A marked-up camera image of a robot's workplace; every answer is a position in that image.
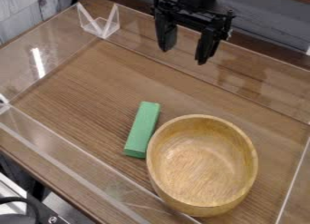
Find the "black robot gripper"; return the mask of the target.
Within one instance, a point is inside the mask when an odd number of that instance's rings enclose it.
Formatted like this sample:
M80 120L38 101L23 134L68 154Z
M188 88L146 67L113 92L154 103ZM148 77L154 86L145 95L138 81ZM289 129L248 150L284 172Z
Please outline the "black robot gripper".
M231 36L233 11L216 0L152 0L152 15L157 45L166 52L176 44L176 26L180 24L200 32L195 60L205 64L213 56L219 41Z

